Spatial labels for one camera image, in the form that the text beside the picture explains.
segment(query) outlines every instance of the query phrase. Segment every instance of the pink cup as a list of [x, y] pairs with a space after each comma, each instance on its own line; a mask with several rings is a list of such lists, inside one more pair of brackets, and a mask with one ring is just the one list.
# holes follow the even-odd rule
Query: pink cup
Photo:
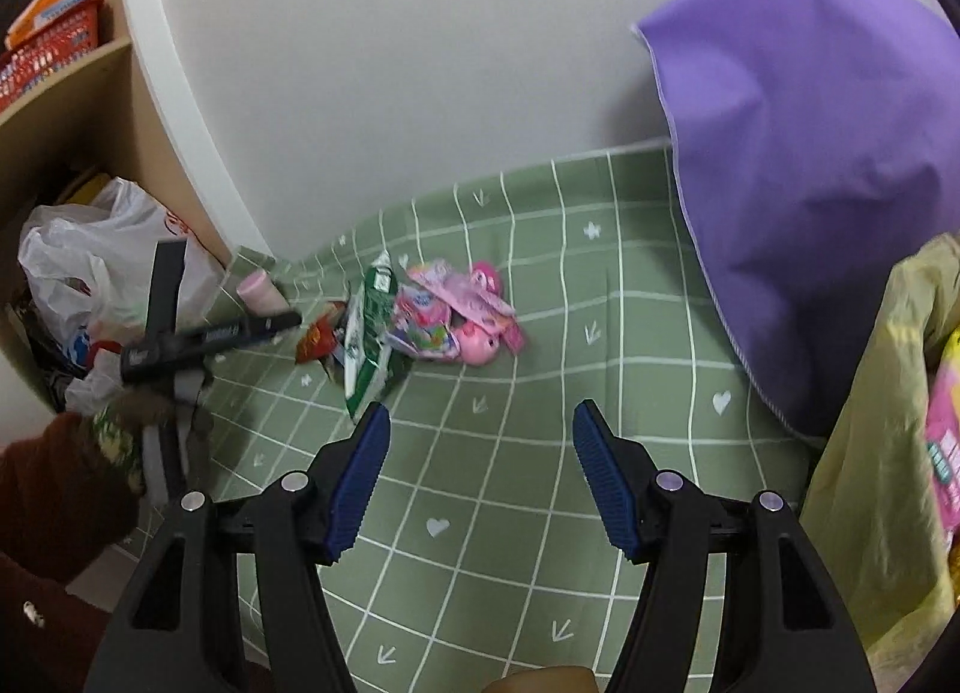
[[253, 271], [237, 285], [237, 295], [240, 295], [240, 299], [247, 308], [258, 316], [290, 311], [290, 304], [280, 294], [280, 290], [277, 290], [263, 268]]

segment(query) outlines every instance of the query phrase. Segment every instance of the green snack bag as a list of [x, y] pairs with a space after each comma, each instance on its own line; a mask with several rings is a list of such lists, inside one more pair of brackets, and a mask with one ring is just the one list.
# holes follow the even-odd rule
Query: green snack bag
[[390, 324], [397, 297], [397, 275], [390, 254], [381, 252], [364, 273], [363, 283], [347, 306], [344, 336], [344, 393], [354, 421], [374, 400], [382, 398], [410, 367], [395, 353], [383, 334]]

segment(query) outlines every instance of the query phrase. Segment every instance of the white plastic bag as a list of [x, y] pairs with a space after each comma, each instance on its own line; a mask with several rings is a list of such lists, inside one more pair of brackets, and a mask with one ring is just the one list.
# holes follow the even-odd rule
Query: white plastic bag
[[223, 269], [190, 229], [131, 181], [115, 178], [88, 206], [38, 206], [20, 233], [17, 259], [51, 335], [69, 347], [126, 343], [143, 331], [157, 242], [187, 239], [178, 324], [197, 324]]
[[69, 383], [64, 393], [64, 405], [69, 412], [93, 416], [121, 391], [120, 355], [101, 349], [90, 372]]

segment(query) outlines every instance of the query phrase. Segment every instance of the brown sleeve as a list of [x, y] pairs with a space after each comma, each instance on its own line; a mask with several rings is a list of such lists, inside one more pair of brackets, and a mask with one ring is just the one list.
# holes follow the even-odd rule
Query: brown sleeve
[[0, 552], [58, 583], [136, 525], [136, 497], [81, 421], [59, 415], [38, 439], [0, 454]]
[[80, 693], [107, 621], [109, 614], [0, 554], [0, 658], [6, 693]]

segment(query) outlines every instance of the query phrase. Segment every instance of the blue gripper pad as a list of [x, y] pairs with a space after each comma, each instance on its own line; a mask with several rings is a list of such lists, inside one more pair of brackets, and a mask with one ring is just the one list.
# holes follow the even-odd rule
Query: blue gripper pad
[[339, 559], [344, 550], [352, 547], [360, 533], [360, 523], [390, 448], [387, 410], [379, 404], [372, 405], [357, 424], [353, 436], [341, 443], [352, 444], [353, 452], [330, 496], [328, 531], [323, 544], [332, 560]]
[[592, 401], [579, 403], [573, 413], [573, 447], [580, 468], [584, 469], [607, 538], [632, 559], [640, 552], [637, 502], [611, 450], [615, 443], [616, 437]]

